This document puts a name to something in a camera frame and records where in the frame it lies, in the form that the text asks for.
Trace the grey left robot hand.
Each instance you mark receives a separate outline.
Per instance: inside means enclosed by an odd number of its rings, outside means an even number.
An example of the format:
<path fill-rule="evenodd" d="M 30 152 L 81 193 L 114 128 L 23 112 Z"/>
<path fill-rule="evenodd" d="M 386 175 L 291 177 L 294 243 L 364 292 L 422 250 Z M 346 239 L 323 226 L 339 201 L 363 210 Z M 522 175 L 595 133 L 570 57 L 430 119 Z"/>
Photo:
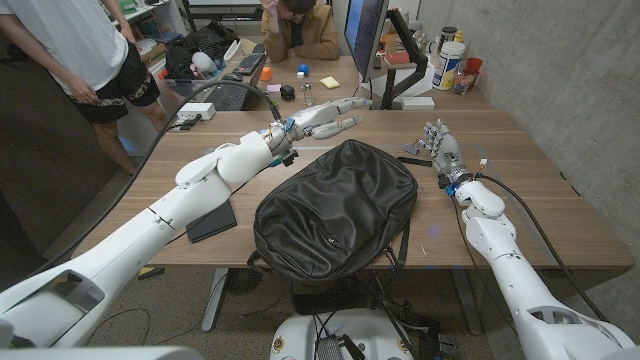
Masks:
<path fill-rule="evenodd" d="M 350 117 L 340 122 L 335 122 L 335 117 L 353 108 L 372 103 L 372 100 L 363 97 L 340 98 L 313 105 L 295 112 L 286 120 L 271 123 L 267 129 L 260 131 L 260 135 L 274 156 L 270 167 L 280 163 L 290 166 L 293 163 L 294 158 L 298 156 L 297 151 L 292 149 L 295 141 L 302 140 L 304 137 L 325 140 L 362 123 L 363 116 Z"/>

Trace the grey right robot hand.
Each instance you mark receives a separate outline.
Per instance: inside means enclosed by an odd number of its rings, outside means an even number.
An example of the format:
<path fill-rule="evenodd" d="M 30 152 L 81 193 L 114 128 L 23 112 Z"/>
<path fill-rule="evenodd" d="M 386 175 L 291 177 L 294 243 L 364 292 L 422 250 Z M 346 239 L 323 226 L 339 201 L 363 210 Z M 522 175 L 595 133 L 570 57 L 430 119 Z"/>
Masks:
<path fill-rule="evenodd" d="M 438 172 L 438 186 L 449 196 L 454 196 L 459 187 L 472 177 L 460 155 L 459 145 L 440 119 L 435 124 L 427 122 L 424 132 L 424 147 L 432 158 L 432 166 Z"/>

